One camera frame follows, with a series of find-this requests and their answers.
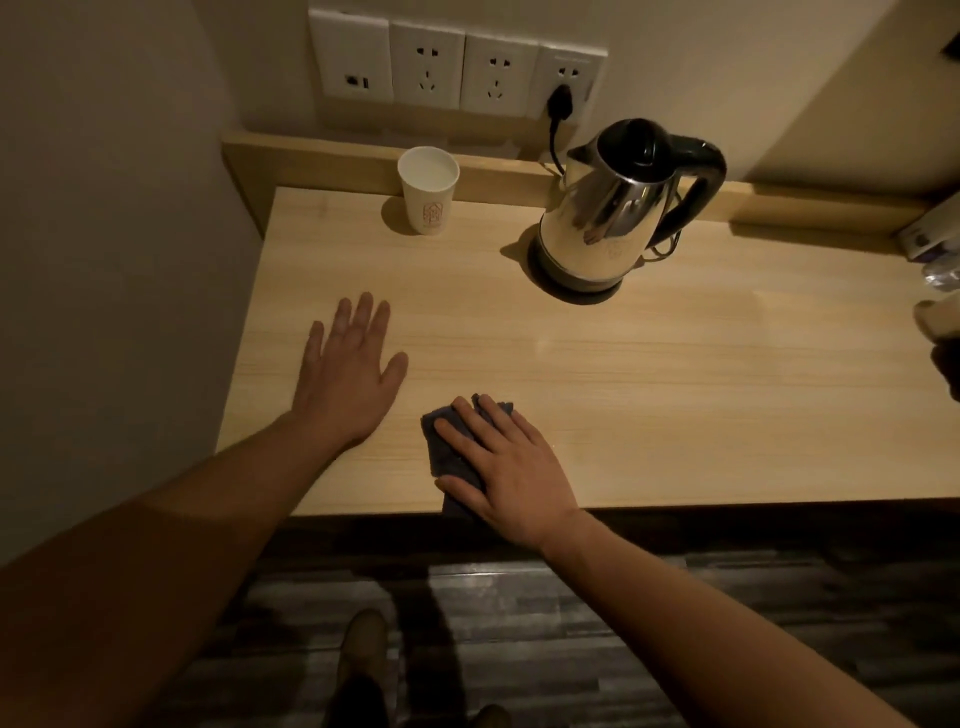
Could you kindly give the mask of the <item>steel electric kettle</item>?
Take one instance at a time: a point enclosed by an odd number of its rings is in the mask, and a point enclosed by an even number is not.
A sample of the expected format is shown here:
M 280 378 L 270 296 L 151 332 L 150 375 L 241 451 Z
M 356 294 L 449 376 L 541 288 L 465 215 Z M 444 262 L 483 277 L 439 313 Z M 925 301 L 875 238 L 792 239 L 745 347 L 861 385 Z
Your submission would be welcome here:
M 643 118 L 604 128 L 568 151 L 538 224 L 552 277 L 580 290 L 623 280 L 649 248 L 702 213 L 726 176 L 713 143 Z

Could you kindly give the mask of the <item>white wall socket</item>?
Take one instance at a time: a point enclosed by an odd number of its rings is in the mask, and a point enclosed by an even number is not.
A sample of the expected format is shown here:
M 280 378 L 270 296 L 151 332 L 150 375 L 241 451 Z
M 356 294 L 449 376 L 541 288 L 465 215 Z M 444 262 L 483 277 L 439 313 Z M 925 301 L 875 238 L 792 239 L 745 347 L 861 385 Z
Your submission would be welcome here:
M 555 42 L 541 43 L 529 88 L 525 117 L 543 117 L 551 94 L 559 86 L 568 86 L 572 97 L 572 113 L 566 123 L 578 126 L 607 56 L 607 50 L 602 48 Z
M 393 102 L 458 111 L 466 32 L 390 20 L 389 35 Z
M 469 32 L 463 51 L 460 111 L 526 116 L 540 47 L 534 40 Z

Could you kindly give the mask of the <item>person's dark trouser leg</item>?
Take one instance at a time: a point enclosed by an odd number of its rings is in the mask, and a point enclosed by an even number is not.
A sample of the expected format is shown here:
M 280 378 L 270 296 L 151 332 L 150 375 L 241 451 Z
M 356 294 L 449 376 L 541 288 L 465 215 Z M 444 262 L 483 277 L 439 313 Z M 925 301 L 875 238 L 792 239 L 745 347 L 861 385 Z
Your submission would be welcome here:
M 382 687 L 370 675 L 348 677 L 329 700 L 321 728 L 391 728 Z

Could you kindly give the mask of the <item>grey cleaning cloth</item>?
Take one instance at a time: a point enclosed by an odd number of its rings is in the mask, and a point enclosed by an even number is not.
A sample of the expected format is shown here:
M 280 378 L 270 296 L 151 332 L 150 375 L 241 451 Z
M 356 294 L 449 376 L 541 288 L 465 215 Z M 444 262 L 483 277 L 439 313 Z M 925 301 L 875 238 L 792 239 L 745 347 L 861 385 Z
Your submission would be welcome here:
M 489 425 L 493 426 L 493 419 L 479 403 L 479 394 L 474 394 L 471 402 L 476 413 Z M 498 407 L 500 407 L 507 416 L 510 416 L 514 412 L 514 403 L 510 401 L 498 402 Z M 458 478 L 468 483 L 477 492 L 486 495 L 487 485 L 483 476 L 468 459 L 453 448 L 452 445 L 439 434 L 435 426 L 438 420 L 447 421 L 464 437 L 470 441 L 477 442 L 473 431 L 469 429 L 452 404 L 440 407 L 423 415 L 420 419 L 420 424 L 427 445 L 431 476 L 435 479 L 445 476 Z M 474 511 L 448 493 L 443 497 L 441 515 L 447 518 L 469 520 L 481 527 L 485 525 L 485 522 L 480 516 L 477 516 Z

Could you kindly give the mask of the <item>person's right hand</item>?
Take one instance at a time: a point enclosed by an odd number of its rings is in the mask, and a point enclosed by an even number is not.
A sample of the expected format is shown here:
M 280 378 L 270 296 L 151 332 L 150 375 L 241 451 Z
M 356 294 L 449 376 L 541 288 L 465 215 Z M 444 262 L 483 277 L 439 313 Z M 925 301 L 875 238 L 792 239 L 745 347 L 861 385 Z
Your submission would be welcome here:
M 513 443 L 505 450 L 486 450 L 446 420 L 437 420 L 435 427 L 486 481 L 491 514 L 482 520 L 506 540 L 547 559 L 553 543 L 583 515 L 556 453 L 528 453 Z

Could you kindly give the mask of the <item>white packet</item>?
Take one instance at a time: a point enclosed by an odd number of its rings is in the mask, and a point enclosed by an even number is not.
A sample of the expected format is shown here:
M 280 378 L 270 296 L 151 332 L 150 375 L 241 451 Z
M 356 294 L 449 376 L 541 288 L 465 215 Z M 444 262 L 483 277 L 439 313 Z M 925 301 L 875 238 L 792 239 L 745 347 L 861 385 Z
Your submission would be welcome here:
M 906 261 L 926 263 L 960 252 L 960 189 L 895 235 Z

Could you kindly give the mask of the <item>white data port wall plate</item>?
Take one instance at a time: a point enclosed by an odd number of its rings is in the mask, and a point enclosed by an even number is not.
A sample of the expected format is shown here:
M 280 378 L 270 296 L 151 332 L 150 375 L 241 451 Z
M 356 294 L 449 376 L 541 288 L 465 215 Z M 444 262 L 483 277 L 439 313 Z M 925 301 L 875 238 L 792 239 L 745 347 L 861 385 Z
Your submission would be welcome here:
M 394 103 L 387 19 L 317 7 L 307 19 L 324 96 Z

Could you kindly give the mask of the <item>clear plastic bottle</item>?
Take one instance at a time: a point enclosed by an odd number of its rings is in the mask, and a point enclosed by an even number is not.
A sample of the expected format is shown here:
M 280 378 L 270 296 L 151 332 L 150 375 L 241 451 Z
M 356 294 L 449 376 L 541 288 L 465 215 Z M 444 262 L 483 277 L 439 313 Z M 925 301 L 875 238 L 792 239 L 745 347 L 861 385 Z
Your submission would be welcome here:
M 930 288 L 953 293 L 960 290 L 960 250 L 949 250 L 921 268 L 924 283 Z

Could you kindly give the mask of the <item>person's right forearm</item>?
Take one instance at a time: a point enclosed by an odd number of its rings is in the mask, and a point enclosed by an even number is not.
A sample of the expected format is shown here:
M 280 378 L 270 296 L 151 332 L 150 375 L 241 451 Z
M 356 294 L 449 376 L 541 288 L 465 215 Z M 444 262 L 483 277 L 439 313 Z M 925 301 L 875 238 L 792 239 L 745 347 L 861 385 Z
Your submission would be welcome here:
M 917 728 L 798 638 L 585 511 L 539 519 L 531 543 L 691 725 Z

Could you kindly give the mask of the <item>person's left shoe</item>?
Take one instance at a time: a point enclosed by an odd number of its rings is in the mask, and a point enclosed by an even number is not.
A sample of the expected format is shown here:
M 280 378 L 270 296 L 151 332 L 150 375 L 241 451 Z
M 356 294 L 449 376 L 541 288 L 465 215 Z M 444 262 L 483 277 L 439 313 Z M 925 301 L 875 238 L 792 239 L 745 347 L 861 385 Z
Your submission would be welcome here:
M 383 702 L 391 688 L 389 624 L 378 609 L 354 614 L 339 650 L 334 697 L 337 702 L 370 698 Z

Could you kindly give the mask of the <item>wooden desk back ledge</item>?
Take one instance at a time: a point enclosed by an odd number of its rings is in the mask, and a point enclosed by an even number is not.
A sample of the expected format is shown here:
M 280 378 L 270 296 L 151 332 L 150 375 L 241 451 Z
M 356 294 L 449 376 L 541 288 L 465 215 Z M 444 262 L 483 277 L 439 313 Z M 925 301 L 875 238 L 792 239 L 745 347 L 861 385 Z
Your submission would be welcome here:
M 404 150 L 228 130 L 224 165 L 258 231 L 265 235 L 277 188 L 400 196 Z M 457 201 L 544 208 L 559 185 L 550 165 L 455 154 Z M 931 208 L 924 200 L 858 195 L 770 184 L 725 182 L 701 213 L 709 222 L 818 230 L 858 235 L 896 234 Z

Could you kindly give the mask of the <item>black kettle base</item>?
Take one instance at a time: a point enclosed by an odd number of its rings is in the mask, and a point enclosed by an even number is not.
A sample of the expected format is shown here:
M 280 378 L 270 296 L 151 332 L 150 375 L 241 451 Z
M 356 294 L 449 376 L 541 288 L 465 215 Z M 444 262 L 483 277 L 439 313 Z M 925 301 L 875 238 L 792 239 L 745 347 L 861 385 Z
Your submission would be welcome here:
M 613 285 L 603 289 L 593 287 L 580 290 L 565 285 L 565 278 L 555 279 L 552 276 L 555 270 L 547 264 L 548 262 L 542 242 L 535 234 L 526 251 L 524 270 L 527 277 L 546 294 L 572 306 L 595 306 L 604 303 L 615 296 L 623 284 L 623 279 L 619 279 Z

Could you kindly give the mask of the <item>white paper cup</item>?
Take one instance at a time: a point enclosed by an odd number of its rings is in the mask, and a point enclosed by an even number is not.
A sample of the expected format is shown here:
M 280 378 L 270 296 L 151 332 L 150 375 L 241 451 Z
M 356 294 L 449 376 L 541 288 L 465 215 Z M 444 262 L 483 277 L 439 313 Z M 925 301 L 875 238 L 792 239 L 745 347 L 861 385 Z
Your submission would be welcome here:
M 397 162 L 407 218 L 420 235 L 437 236 L 452 216 L 460 166 L 442 149 L 420 146 L 403 151 Z

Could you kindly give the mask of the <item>dark object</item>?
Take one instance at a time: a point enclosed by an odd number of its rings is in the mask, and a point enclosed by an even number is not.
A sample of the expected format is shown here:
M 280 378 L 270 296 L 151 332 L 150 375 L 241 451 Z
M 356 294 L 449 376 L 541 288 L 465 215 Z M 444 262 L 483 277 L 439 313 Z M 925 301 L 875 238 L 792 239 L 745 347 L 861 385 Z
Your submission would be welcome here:
M 930 359 L 944 379 L 950 397 L 960 404 L 960 337 L 942 339 L 931 348 Z

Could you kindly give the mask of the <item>beige round object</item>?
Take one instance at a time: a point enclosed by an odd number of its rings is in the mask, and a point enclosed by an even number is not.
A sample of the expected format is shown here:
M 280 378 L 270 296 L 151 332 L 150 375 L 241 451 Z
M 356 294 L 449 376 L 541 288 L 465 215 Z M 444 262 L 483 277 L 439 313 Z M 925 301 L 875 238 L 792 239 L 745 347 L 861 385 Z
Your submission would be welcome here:
M 960 290 L 917 302 L 913 318 L 923 337 L 934 345 L 960 340 Z

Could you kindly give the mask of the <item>person's left forearm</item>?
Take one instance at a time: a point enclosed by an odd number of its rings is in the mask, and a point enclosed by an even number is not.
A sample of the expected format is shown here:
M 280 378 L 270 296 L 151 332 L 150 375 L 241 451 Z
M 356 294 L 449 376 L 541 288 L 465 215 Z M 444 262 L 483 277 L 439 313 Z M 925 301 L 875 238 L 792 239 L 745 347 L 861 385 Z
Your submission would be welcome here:
M 281 417 L 0 567 L 0 728 L 124 728 L 351 436 Z

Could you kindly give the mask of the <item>person's left hand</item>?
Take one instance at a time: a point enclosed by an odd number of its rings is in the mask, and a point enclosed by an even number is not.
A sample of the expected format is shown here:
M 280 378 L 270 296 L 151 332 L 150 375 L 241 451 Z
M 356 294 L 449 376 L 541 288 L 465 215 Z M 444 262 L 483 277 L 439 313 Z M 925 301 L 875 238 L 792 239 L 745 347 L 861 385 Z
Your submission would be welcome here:
M 352 346 L 352 321 L 359 298 L 351 301 L 343 297 L 330 327 L 323 328 L 318 363 L 305 370 L 304 356 L 301 358 L 292 416 L 310 442 L 332 457 L 369 438 L 402 387 L 385 391 L 381 385 L 381 374 L 389 362 L 383 362 L 382 357 L 391 308 L 387 300 L 376 302 L 371 295 L 373 310 L 362 346 Z

